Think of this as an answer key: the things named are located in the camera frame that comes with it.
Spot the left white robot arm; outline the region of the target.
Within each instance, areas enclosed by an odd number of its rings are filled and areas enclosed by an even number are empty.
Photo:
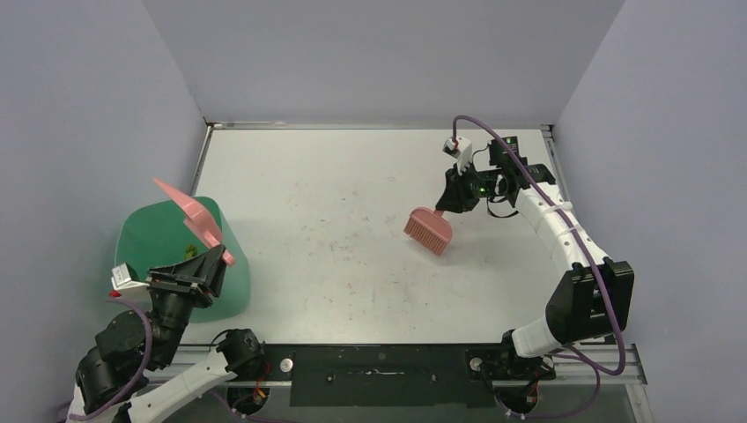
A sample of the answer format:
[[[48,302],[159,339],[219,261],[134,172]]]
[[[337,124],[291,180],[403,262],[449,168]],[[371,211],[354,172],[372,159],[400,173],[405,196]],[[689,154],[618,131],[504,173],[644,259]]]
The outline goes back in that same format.
[[[169,367],[197,308],[219,297],[233,262],[219,244],[180,263],[152,267],[144,280],[128,263],[112,270],[110,301],[125,306],[78,363],[69,422],[161,422],[223,382],[267,369],[250,329],[229,329],[203,359],[153,390],[146,372]]]

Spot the pink hand brush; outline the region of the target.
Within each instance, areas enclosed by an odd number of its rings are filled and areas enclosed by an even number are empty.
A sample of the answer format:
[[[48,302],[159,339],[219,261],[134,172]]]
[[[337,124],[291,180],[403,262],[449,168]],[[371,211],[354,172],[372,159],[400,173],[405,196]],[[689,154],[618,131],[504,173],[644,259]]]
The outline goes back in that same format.
[[[442,211],[425,207],[414,209],[403,232],[436,256],[444,253],[453,239],[453,230]]]

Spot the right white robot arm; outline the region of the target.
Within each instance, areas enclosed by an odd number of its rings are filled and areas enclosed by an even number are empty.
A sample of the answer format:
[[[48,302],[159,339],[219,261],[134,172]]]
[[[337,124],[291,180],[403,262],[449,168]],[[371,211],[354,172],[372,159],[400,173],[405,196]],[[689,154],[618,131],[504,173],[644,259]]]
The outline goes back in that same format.
[[[434,209],[432,248],[440,254],[453,231],[443,215],[472,211],[482,200],[509,202],[548,251],[559,282],[534,322],[510,330],[509,347],[499,351],[500,371],[518,378],[533,366],[533,358],[572,344],[607,335],[619,337],[626,326],[634,272],[626,261],[615,261],[591,240],[573,214],[551,170],[530,164],[519,154],[517,137],[494,138],[486,145],[490,169],[478,170],[476,151],[465,137],[449,137],[442,150],[455,163],[445,173],[445,189]]]

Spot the pink dustpan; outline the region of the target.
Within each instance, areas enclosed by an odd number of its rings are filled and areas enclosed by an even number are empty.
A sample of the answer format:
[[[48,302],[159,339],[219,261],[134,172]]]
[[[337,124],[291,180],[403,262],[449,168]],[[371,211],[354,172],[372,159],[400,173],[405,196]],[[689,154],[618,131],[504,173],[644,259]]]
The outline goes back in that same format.
[[[173,259],[184,256],[185,248],[211,249],[219,244],[226,247],[223,258],[233,267],[243,257],[228,219],[218,203],[209,197],[192,197],[171,184],[155,177],[153,182],[168,197],[156,205],[148,234],[161,243],[158,251],[167,252]]]

